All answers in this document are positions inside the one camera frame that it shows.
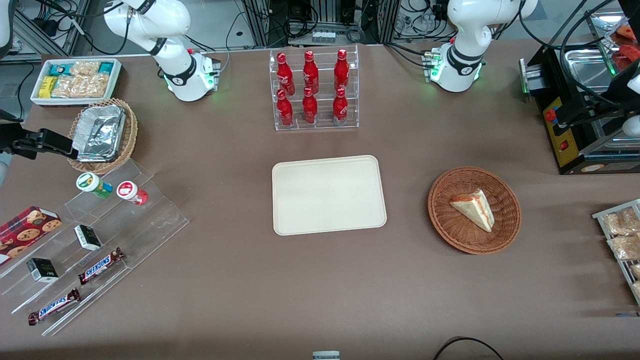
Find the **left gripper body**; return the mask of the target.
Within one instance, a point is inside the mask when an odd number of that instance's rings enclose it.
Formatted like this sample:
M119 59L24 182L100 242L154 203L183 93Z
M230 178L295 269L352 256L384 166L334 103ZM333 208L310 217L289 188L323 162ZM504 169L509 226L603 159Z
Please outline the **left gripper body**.
M611 81L606 98L625 111L622 131L630 137L640 136L640 66L633 61Z

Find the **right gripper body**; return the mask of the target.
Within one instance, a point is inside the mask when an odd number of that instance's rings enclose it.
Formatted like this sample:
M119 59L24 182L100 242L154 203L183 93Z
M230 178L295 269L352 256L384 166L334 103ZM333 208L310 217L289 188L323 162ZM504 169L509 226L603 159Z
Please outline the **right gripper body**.
M34 131L26 130L20 123L5 123L0 126L0 152L13 155L13 141L32 139Z

